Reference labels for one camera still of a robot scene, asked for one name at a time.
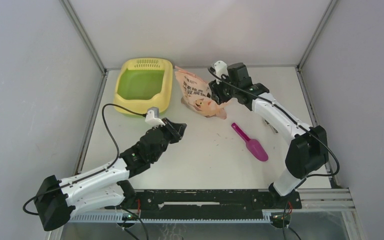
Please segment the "peach cat litter bag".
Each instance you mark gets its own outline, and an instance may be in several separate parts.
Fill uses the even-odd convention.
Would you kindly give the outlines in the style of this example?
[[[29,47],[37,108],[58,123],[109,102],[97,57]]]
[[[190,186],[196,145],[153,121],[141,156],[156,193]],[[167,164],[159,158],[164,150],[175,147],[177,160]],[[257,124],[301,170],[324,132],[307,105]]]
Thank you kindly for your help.
[[[174,75],[183,94],[182,104],[206,118],[217,117],[222,120],[227,118],[225,107],[228,104],[218,105],[212,99],[212,93],[206,81],[178,66],[175,67]]]

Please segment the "magenta plastic scoop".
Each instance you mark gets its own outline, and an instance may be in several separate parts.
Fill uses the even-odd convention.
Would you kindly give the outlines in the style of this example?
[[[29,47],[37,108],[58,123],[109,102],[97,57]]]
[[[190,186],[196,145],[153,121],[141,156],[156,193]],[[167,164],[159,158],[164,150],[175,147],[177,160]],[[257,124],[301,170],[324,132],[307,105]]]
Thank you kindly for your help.
[[[247,150],[259,161],[267,162],[269,156],[261,143],[254,138],[250,138],[235,122],[231,124],[232,129],[241,137],[245,142]]]

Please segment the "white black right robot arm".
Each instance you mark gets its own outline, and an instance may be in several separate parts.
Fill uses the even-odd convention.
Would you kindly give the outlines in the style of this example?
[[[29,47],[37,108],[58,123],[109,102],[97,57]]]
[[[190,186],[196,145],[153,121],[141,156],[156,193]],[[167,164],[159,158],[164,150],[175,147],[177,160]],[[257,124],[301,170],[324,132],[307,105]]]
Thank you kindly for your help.
[[[328,161],[326,131],[321,126],[312,127],[291,114],[261,83],[236,86],[227,81],[209,83],[211,98],[222,104],[235,98],[250,111],[266,120],[288,144],[285,170],[269,186],[269,203],[282,208],[292,193],[311,173]]]

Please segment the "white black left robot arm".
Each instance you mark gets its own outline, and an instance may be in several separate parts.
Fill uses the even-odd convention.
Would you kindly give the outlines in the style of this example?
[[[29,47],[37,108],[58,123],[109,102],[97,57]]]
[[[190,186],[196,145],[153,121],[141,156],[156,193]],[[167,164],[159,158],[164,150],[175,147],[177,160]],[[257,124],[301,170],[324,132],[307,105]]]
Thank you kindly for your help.
[[[183,138],[187,128],[187,124],[168,118],[163,118],[162,123],[107,164],[67,178],[46,177],[33,199],[43,229],[53,231],[78,214],[102,207],[133,207],[136,194],[123,189],[119,182],[148,170],[170,144]]]

